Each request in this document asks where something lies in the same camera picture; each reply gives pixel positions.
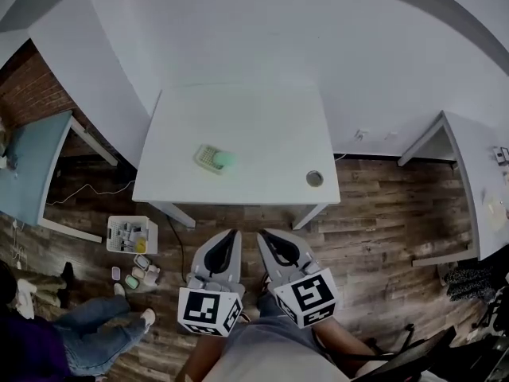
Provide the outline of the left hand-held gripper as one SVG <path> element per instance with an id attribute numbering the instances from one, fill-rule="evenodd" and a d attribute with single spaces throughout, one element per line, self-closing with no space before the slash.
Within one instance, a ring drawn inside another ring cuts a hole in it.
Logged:
<path id="1" fill-rule="evenodd" d="M 229 229 L 214 235 L 194 255 L 198 271 L 179 290 L 178 323 L 190 333 L 227 337 L 243 311 L 240 282 L 242 235 Z"/>

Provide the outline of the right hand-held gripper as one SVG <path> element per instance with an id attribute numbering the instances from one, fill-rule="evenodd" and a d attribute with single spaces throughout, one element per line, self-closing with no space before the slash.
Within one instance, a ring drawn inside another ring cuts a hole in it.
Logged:
<path id="1" fill-rule="evenodd" d="M 303 238 L 267 228 L 257 242 L 276 303 L 295 325 L 307 328 L 333 316 L 338 291 L 332 273 L 317 260 L 304 259 L 312 251 Z"/>

